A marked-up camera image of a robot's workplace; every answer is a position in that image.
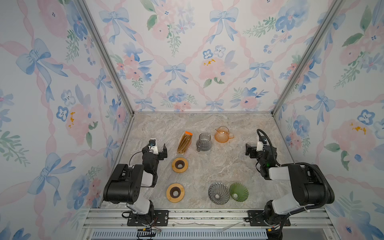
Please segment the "coffee filter pack orange clip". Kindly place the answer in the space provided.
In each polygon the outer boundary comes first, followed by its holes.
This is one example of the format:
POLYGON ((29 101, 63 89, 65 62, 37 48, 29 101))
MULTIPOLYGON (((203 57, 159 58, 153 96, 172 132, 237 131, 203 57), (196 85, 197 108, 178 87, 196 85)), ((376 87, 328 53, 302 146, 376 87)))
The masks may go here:
POLYGON ((192 137, 193 137, 192 133, 187 132, 187 131, 184 132, 184 134, 182 135, 182 137, 179 141, 179 145, 178 145, 178 149, 177 149, 178 154, 183 155, 187 152, 188 148, 191 145, 192 137))

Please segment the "orange glass carafe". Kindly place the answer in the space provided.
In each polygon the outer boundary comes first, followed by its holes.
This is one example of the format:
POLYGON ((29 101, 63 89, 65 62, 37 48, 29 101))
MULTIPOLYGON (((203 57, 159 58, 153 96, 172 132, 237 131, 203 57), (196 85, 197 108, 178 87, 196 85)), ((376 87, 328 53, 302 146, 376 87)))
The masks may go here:
POLYGON ((226 143, 233 138, 234 135, 230 133, 230 130, 226 126, 220 126, 216 129, 215 140, 218 143, 226 143))

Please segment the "green glass dripper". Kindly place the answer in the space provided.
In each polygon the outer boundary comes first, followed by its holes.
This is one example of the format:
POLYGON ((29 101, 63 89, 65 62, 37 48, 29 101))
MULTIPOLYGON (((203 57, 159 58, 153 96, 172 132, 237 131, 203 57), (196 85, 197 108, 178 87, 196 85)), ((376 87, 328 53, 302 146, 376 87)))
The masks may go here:
POLYGON ((241 183, 233 183, 229 188, 231 197, 237 202, 244 202, 249 197, 249 191, 246 186, 241 183))

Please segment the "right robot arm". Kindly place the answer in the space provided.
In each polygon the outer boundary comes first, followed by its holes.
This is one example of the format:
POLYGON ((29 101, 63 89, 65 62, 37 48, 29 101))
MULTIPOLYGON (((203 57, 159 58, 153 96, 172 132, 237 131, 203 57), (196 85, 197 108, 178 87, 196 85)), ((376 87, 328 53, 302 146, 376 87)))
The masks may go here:
POLYGON ((270 200, 262 212, 248 211, 245 222, 252 226, 285 224, 288 217, 322 208, 335 201, 335 193, 317 165, 291 163, 278 165, 275 147, 258 142, 246 144, 245 155, 257 160, 261 176, 267 181, 288 181, 291 191, 285 196, 270 200))

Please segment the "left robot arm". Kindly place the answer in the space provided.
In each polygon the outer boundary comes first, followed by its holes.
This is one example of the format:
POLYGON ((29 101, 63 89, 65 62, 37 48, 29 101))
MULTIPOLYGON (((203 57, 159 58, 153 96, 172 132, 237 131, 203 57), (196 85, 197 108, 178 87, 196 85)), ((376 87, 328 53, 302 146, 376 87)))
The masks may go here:
POLYGON ((156 221, 153 202, 141 193, 142 188, 154 188, 158 181, 158 165, 168 157, 165 145, 161 151, 155 139, 140 151, 142 163, 118 164, 103 191, 103 200, 112 204, 125 204, 129 209, 128 226, 152 226, 156 221))

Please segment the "grey glass dripper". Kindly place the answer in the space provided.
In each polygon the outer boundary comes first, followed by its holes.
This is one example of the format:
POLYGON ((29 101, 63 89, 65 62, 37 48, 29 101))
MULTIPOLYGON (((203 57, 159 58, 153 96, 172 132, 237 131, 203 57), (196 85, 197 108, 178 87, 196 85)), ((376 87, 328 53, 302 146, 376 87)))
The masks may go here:
POLYGON ((225 184, 216 182, 210 185, 208 196, 214 204, 224 205, 230 199, 230 192, 225 184))

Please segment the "grey glass carafe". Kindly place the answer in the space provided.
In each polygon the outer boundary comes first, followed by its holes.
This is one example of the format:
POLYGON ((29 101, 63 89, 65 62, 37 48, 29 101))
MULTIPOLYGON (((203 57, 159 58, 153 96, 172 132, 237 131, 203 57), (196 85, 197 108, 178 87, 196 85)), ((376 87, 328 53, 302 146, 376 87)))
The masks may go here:
POLYGON ((212 148, 212 138, 210 133, 201 133, 196 142, 198 152, 207 152, 212 148))

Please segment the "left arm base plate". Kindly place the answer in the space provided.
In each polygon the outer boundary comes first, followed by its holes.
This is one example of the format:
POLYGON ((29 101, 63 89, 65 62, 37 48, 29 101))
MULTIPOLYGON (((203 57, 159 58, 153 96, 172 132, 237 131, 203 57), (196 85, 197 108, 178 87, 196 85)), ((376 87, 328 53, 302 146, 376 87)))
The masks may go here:
POLYGON ((122 213, 129 227, 166 227, 169 222, 168 210, 150 210, 148 214, 139 215, 132 211, 122 213))

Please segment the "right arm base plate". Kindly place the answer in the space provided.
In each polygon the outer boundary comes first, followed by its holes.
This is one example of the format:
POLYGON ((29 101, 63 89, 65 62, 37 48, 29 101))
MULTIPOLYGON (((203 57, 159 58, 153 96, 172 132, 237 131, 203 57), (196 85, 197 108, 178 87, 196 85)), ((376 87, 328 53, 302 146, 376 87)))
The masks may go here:
POLYGON ((271 215, 267 216, 264 210, 248 210, 248 216, 244 218, 246 223, 251 227, 275 227, 279 226, 285 215, 271 215))

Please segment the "aluminium front rail frame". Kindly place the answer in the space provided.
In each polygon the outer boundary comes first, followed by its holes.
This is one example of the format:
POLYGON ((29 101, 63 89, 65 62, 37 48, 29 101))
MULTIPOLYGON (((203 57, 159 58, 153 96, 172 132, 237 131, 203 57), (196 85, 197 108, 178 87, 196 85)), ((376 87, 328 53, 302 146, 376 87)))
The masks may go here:
MULTIPOLYGON (((151 227, 129 227, 126 210, 90 210, 79 240, 271 240, 271 226, 260 219, 246 222, 246 209, 169 209, 151 227)), ((289 217, 283 228, 285 240, 339 240, 325 209, 289 217)))

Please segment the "left corner aluminium post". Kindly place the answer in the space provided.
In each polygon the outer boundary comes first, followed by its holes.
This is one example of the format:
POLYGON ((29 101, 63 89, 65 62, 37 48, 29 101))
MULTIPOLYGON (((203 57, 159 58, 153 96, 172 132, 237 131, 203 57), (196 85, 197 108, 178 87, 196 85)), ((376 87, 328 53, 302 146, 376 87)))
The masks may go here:
POLYGON ((125 89, 124 89, 124 86, 121 83, 115 68, 113 67, 112 60, 111 60, 111 58, 108 54, 107 48, 106 48, 106 46, 102 40, 102 36, 101 36, 101 34, 100 34, 100 32, 99 32, 99 30, 98 30, 98 28, 94 22, 92 14, 89 11, 89 8, 87 6, 86 1, 75 0, 74 2, 75 2, 76 7, 79 9, 80 15, 82 16, 82 18, 85 21, 86 27, 89 28, 90 35, 93 37, 93 39, 95 41, 96 48, 97 48, 99 54, 101 55, 103 62, 105 63, 105 66, 106 66, 108 73, 112 77, 113 83, 116 85, 117 91, 122 98, 122 102, 129 112, 129 116, 133 117, 134 116, 133 108, 129 102, 128 96, 127 96, 125 89))

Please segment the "corner aluminium post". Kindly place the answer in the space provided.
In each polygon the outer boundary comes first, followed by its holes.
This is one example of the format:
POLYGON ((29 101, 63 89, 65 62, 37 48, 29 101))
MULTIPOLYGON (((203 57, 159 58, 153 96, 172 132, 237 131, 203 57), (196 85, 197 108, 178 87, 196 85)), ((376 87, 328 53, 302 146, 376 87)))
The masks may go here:
POLYGON ((86 1, 75 0, 74 2, 75 2, 76 7, 79 9, 80 15, 82 16, 82 18, 85 21, 86 27, 89 28, 90 35, 93 37, 93 39, 95 41, 96 48, 97 48, 99 54, 101 55, 103 62, 105 63, 105 66, 106 66, 108 73, 112 77, 113 83, 116 85, 117 91, 122 98, 122 102, 129 112, 129 116, 133 117, 134 116, 133 108, 129 102, 128 96, 127 96, 125 89, 124 89, 124 86, 121 83, 115 68, 113 67, 112 60, 111 60, 111 58, 108 54, 107 48, 106 48, 106 46, 102 40, 102 36, 101 36, 101 34, 100 34, 100 32, 99 32, 99 30, 98 30, 98 28, 94 22, 92 14, 89 11, 89 8, 87 6, 86 1))
POLYGON ((277 116, 280 109, 282 108, 282 105, 289 95, 291 89, 296 84, 296 81, 298 80, 299 76, 304 71, 305 67, 307 66, 308 62, 311 60, 312 56, 317 51, 317 48, 323 39, 323 37, 326 35, 328 29, 331 27, 333 21, 336 19, 337 15, 341 11, 341 7, 343 6, 344 1, 342 0, 336 0, 332 1, 331 5, 328 9, 328 11, 325 14, 325 17, 323 18, 323 22, 319 25, 317 31, 315 32, 313 36, 313 40, 308 45, 307 49, 305 50, 301 61, 298 64, 297 69, 293 72, 291 78, 288 80, 287 85, 282 91, 281 96, 278 98, 278 101, 276 105, 274 106, 273 110, 271 111, 271 114, 273 117, 277 116))

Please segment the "right corner aluminium post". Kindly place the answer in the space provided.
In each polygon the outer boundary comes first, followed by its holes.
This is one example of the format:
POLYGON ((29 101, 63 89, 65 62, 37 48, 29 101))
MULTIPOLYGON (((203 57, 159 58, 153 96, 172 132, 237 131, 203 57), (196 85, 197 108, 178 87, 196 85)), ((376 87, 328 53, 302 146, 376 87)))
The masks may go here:
POLYGON ((343 6, 344 1, 342 0, 336 0, 332 1, 331 5, 328 9, 328 11, 325 14, 325 17, 323 18, 323 22, 319 25, 317 31, 315 32, 313 36, 313 40, 308 45, 307 49, 305 50, 301 61, 298 64, 297 69, 293 72, 291 78, 288 80, 287 85, 282 91, 281 96, 278 98, 278 101, 276 105, 274 106, 273 110, 271 111, 271 114, 273 117, 277 116, 280 109, 282 108, 282 105, 289 95, 291 89, 296 84, 296 81, 298 80, 299 76, 304 71, 305 67, 307 66, 308 62, 311 60, 312 56, 317 51, 317 48, 323 39, 323 37, 326 35, 328 29, 331 27, 333 21, 336 19, 337 15, 341 11, 341 7, 343 6))

